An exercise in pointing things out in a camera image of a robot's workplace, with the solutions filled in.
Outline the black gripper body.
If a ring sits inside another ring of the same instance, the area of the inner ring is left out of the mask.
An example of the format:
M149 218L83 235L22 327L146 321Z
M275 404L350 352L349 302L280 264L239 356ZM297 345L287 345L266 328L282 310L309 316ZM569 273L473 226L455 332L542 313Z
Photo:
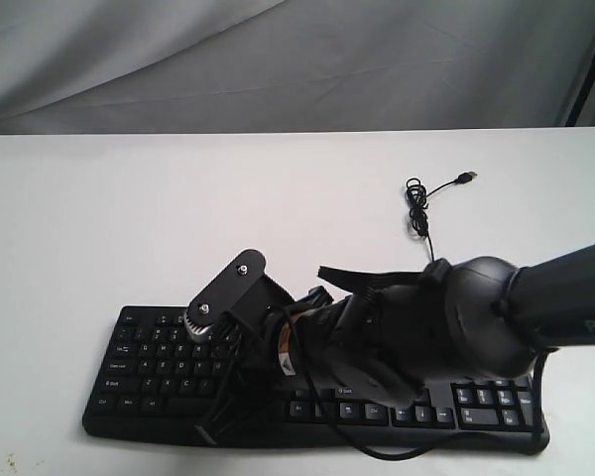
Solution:
M227 310L240 335L229 385L305 387L311 378L317 387L339 386L325 345L346 305L323 287L295 300L277 285L253 286Z

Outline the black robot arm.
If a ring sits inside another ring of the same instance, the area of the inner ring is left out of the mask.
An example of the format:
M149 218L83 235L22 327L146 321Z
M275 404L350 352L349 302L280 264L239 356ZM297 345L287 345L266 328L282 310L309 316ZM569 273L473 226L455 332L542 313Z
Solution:
M242 251L184 315L197 344L235 338L197 425L210 442L300 385L402 406L429 383L515 379L559 348L595 346L595 245L524 268L495 257L419 272L320 268L346 291L339 301L324 287L294 299L265 269L260 251Z

